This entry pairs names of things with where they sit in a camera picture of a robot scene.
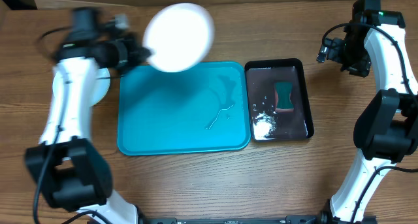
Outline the light blue plate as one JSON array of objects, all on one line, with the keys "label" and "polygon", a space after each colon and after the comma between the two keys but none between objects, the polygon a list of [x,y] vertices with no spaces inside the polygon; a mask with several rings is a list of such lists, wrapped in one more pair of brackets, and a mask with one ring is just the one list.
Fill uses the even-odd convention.
[{"label": "light blue plate", "polygon": [[91,106],[99,103],[106,96],[110,87],[110,72],[108,69],[99,69],[96,77]]}]

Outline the pink white plate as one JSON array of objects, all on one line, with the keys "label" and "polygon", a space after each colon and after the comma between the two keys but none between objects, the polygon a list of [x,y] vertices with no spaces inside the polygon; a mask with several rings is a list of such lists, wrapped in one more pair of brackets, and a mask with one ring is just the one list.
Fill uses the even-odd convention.
[{"label": "pink white plate", "polygon": [[215,36],[210,13],[193,3],[178,3],[160,10],[147,25],[142,46],[147,62],[162,72],[182,72],[200,63]]}]

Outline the green scrubbing sponge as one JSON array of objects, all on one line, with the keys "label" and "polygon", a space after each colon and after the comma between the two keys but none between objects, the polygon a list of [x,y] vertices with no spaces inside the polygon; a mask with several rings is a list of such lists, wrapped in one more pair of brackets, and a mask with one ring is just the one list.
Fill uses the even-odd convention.
[{"label": "green scrubbing sponge", "polygon": [[276,91],[276,112],[292,112],[294,106],[291,102],[291,92],[292,92],[292,83],[291,82],[276,82],[274,84],[274,89]]}]

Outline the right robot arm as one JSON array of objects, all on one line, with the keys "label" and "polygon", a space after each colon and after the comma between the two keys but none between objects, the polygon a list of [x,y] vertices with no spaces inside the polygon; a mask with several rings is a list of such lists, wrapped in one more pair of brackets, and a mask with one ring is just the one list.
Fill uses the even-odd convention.
[{"label": "right robot arm", "polygon": [[374,74],[376,95],[359,116],[353,131],[357,148],[339,190],[316,223],[376,223],[364,211],[385,175],[417,149],[417,79],[405,45],[401,12],[383,10],[381,0],[358,0],[343,39],[323,35],[317,61],[331,60],[343,71]]}]

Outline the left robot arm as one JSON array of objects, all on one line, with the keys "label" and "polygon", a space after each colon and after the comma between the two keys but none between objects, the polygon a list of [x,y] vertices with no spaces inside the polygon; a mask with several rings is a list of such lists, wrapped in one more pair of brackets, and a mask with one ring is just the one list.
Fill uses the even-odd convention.
[{"label": "left robot arm", "polygon": [[62,208],[75,219],[88,216],[92,223],[145,223],[140,209],[127,202],[113,186],[108,163],[91,139],[92,99],[100,69],[124,76],[150,56],[129,30],[126,15],[108,22],[100,10],[80,7],[72,11],[67,36],[49,55],[61,87],[52,95],[48,120],[37,146],[25,151],[25,165],[36,182],[33,219],[39,200]]}]

